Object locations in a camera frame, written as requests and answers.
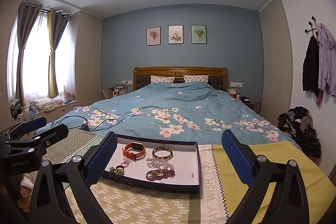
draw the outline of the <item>metal screw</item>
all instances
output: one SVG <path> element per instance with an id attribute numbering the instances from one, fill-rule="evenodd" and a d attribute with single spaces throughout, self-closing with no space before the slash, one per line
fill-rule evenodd
<path id="1" fill-rule="evenodd" d="M 259 155 L 259 156 L 257 157 L 257 159 L 258 159 L 259 161 L 261 161 L 261 162 L 265 162 L 265 161 L 267 160 L 266 157 L 263 156 L 263 155 Z"/>
<path id="2" fill-rule="evenodd" d="M 46 166 L 48 166 L 49 165 L 49 161 L 48 160 L 44 160 L 43 162 L 42 162 L 42 166 L 43 167 L 46 167 Z"/>
<path id="3" fill-rule="evenodd" d="M 290 161 L 289 161 L 289 165 L 295 167 L 295 166 L 297 165 L 297 163 L 296 163 L 296 161 L 294 161 L 294 160 L 290 160 Z"/>
<path id="4" fill-rule="evenodd" d="M 73 159 L 72 159 L 72 161 L 73 162 L 79 162 L 79 161 L 81 161 L 81 159 L 82 159 L 81 156 L 74 156 Z"/>

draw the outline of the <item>pillow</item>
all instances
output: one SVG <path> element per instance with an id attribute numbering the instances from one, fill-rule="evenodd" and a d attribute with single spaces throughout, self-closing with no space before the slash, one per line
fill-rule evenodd
<path id="1" fill-rule="evenodd" d="M 175 77 L 159 77 L 151 75 L 151 84 L 157 82 L 166 82 L 166 83 L 174 83 Z"/>
<path id="2" fill-rule="evenodd" d="M 208 83 L 209 80 L 209 75 L 183 75 L 183 77 L 185 83 L 192 81 Z"/>

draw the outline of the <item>small fan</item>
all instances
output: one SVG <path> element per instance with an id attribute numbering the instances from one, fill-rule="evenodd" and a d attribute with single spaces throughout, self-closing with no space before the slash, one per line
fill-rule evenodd
<path id="1" fill-rule="evenodd" d="M 64 98 L 68 101 L 72 101 L 72 94 L 71 92 L 67 91 L 64 93 Z"/>

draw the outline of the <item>wooden wardrobe door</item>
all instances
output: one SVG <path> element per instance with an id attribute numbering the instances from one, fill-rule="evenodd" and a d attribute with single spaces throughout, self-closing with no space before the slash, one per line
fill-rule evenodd
<path id="1" fill-rule="evenodd" d="M 264 48 L 264 89 L 261 116 L 278 124 L 292 95 L 292 46 L 281 0 L 272 0 L 259 12 Z"/>

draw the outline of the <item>gray curtain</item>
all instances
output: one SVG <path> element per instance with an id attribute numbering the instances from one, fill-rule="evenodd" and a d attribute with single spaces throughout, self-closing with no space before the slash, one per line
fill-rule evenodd
<path id="1" fill-rule="evenodd" d="M 48 31 L 50 42 L 50 56 L 49 56 L 49 98 L 58 96 L 58 88 L 56 83 L 55 71 L 55 51 L 61 40 L 62 34 L 70 19 L 70 14 L 62 14 L 62 11 L 56 13 L 55 9 L 51 9 L 48 14 Z"/>
<path id="2" fill-rule="evenodd" d="M 33 28 L 33 25 L 40 14 L 42 6 L 33 4 L 27 5 L 25 2 L 21 2 L 18 14 L 17 14 L 17 44 L 19 48 L 19 55 L 17 61 L 16 71 L 16 92 L 15 97 L 20 99 L 21 105 L 25 105 L 25 97 L 23 93 L 22 84 L 22 64 L 23 54 L 27 44 L 29 34 Z"/>

